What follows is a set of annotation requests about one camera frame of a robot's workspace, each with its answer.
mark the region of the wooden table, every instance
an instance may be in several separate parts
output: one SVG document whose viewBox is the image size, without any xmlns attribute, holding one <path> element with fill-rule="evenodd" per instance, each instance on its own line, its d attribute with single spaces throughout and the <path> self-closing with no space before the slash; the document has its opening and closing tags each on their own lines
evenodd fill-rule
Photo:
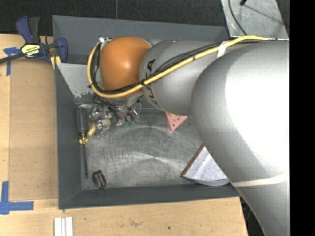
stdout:
<svg viewBox="0 0 315 236">
<path fill-rule="evenodd" d="M 20 47 L 23 43 L 19 35 L 0 34 L 0 58 L 6 56 L 4 48 Z M 56 196 L 57 153 L 55 148 L 51 148 L 52 143 L 45 141 L 41 141 L 41 144 L 48 144 L 49 149 L 39 149 L 36 140 L 38 135 L 32 135 L 39 131 L 45 134 L 49 123 L 53 122 L 55 117 L 48 113 L 50 117 L 41 116 L 41 122 L 36 123 L 37 120 L 32 119 L 34 126 L 22 136 L 20 133 L 23 133 L 25 128 L 23 125 L 29 126 L 30 120 L 25 123 L 24 116 L 19 113 L 27 114 L 24 108 L 27 111 L 37 111 L 32 97 L 27 98 L 23 93 L 38 92 L 40 97 L 48 86 L 53 86 L 51 81 L 48 83 L 42 79 L 40 84 L 42 89 L 33 88 L 32 83 L 35 82 L 28 78 L 31 72 L 36 72 L 37 76 L 43 69 L 36 69 L 44 67 L 48 80 L 52 81 L 53 78 L 50 77 L 53 72 L 47 68 L 48 64 L 39 60 L 22 58 L 13 61 L 11 66 L 12 74 L 7 76 L 6 64 L 0 65 L 0 182 L 9 181 L 10 201 L 34 200 L 34 210 L 0 215 L 0 235 L 53 235 L 54 218 L 68 216 L 73 217 L 75 236 L 248 235 L 239 198 L 59 210 Z M 10 95 L 17 92 L 21 94 L 19 97 Z M 40 104 L 47 106 L 54 102 L 43 101 Z M 43 118 L 47 118 L 48 123 L 44 123 Z M 18 143 L 28 146 L 17 149 Z"/>
</svg>

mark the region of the blue clamp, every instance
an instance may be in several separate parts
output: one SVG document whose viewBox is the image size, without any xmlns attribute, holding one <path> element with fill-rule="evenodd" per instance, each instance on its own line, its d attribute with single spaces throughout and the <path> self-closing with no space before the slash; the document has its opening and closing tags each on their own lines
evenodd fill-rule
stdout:
<svg viewBox="0 0 315 236">
<path fill-rule="evenodd" d="M 14 59 L 25 57 L 27 59 L 40 59 L 51 64 L 49 49 L 59 48 L 59 57 L 62 63 L 68 58 L 68 47 L 65 38 L 58 38 L 53 44 L 40 42 L 38 35 L 38 23 L 40 17 L 23 16 L 15 22 L 18 33 L 24 38 L 25 45 L 20 48 L 20 53 L 0 59 L 0 64 Z"/>
<path fill-rule="evenodd" d="M 26 56 L 27 58 L 41 59 L 51 64 L 51 55 L 48 53 L 48 49 L 52 47 L 59 48 L 59 57 L 62 62 L 66 62 L 68 57 L 68 47 L 65 38 L 58 38 L 55 45 L 44 45 L 40 42 L 38 35 L 38 23 L 40 17 L 23 16 L 15 22 L 18 33 L 24 38 L 25 44 L 36 44 L 40 46 L 40 52 L 38 55 Z"/>
<path fill-rule="evenodd" d="M 10 211 L 17 210 L 34 210 L 34 201 L 22 201 L 22 202 L 9 202 L 9 181 L 2 182 L 1 202 L 0 202 L 0 214 L 8 215 Z"/>
</svg>

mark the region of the black floor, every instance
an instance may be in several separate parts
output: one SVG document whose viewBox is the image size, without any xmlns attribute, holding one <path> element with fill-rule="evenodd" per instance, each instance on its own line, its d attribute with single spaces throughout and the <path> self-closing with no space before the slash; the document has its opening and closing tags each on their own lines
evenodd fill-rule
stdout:
<svg viewBox="0 0 315 236">
<path fill-rule="evenodd" d="M 276 1 L 290 36 L 290 0 Z M 41 17 L 39 34 L 50 36 L 52 15 L 226 26 L 220 0 L 0 0 L 0 5 L 2 33 L 16 33 L 15 21 L 24 15 Z M 249 235 L 262 236 L 243 206 Z"/>
</svg>

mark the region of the small metal parts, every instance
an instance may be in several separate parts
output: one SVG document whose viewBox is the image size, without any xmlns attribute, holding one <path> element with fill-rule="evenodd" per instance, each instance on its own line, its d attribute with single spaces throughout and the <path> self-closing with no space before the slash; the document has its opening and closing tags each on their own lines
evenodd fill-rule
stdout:
<svg viewBox="0 0 315 236">
<path fill-rule="evenodd" d="M 94 172 L 92 179 L 93 179 L 93 182 L 94 182 L 95 186 L 98 189 L 104 189 L 105 188 L 105 186 L 106 186 L 106 179 L 105 179 L 104 175 L 102 174 L 101 170 L 98 170 L 98 171 Z"/>
</svg>

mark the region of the cardboard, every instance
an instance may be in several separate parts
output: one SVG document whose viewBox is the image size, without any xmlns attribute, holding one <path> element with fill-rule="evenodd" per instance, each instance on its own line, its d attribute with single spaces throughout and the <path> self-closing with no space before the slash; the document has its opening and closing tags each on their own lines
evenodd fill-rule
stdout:
<svg viewBox="0 0 315 236">
<path fill-rule="evenodd" d="M 19 35 L 2 35 L 0 42 L 1 50 L 24 44 Z M 20 58 L 11 62 L 10 80 L 9 200 L 56 198 L 54 70 L 44 61 Z"/>
</svg>

